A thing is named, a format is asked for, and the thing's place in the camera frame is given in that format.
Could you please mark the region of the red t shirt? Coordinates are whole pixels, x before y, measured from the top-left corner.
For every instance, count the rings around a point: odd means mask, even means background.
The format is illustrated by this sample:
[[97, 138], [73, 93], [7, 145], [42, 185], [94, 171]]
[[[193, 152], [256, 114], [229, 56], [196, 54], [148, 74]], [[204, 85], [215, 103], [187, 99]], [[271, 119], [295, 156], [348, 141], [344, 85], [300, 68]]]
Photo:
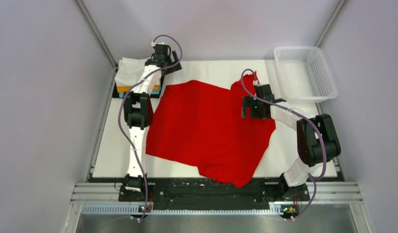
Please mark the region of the red t shirt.
[[189, 81], [169, 85], [149, 127], [146, 153], [195, 166], [201, 176], [240, 188], [253, 177], [275, 121], [242, 117], [242, 99], [254, 91], [247, 74], [230, 89]]

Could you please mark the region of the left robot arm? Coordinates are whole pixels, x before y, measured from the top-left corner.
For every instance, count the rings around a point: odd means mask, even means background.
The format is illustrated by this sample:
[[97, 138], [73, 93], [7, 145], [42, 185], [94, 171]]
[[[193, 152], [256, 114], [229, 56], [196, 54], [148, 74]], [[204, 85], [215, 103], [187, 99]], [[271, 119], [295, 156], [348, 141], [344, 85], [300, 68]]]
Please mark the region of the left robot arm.
[[175, 50], [155, 52], [147, 60], [141, 78], [123, 97], [121, 110], [128, 132], [124, 133], [130, 142], [130, 158], [123, 186], [136, 200], [144, 200], [149, 194], [143, 169], [145, 134], [153, 122], [151, 94], [156, 85], [162, 85], [164, 76], [181, 70]]

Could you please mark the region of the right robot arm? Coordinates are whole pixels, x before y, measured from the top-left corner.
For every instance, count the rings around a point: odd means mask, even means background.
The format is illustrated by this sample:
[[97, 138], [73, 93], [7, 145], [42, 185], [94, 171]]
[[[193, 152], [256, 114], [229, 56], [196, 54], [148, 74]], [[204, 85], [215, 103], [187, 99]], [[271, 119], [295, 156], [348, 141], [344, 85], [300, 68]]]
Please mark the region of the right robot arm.
[[276, 99], [268, 84], [255, 84], [255, 95], [242, 97], [242, 117], [272, 119], [285, 124], [297, 134], [298, 159], [280, 176], [277, 196], [291, 200], [301, 192], [310, 177], [310, 168], [341, 154], [340, 142], [332, 117], [309, 115], [284, 99]]

